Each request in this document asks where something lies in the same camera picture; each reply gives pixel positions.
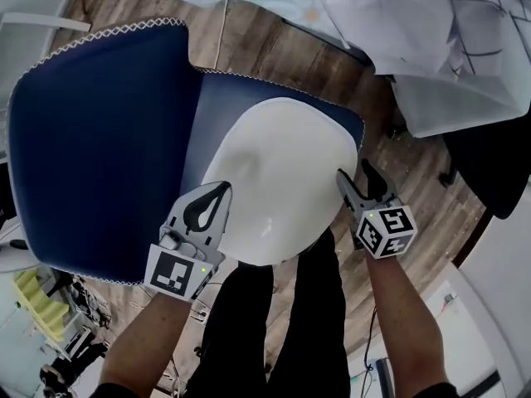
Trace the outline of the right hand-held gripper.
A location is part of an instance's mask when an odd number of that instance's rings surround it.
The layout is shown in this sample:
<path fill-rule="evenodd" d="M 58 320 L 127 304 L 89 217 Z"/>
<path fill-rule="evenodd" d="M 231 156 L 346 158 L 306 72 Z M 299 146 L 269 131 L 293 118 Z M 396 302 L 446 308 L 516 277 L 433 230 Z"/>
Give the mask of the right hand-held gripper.
<path fill-rule="evenodd" d="M 358 221 L 354 237 L 376 260 L 401 255 L 417 235 L 412 210 L 395 192 L 387 192 L 387 180 L 378 167 L 366 158 L 361 167 L 367 178 L 368 199 L 343 169 L 336 172 L 339 191 Z"/>

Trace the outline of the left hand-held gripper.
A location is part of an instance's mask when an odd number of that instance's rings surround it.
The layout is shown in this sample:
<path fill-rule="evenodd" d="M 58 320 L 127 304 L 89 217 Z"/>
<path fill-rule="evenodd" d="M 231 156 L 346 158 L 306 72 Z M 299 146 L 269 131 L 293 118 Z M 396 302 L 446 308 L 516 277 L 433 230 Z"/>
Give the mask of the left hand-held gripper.
<path fill-rule="evenodd" d="M 231 184 L 226 181 L 203 184 L 180 196 L 168 224 L 161 227 L 159 243 L 149 248 L 144 285 L 194 301 L 225 259 L 218 247 L 231 199 Z"/>

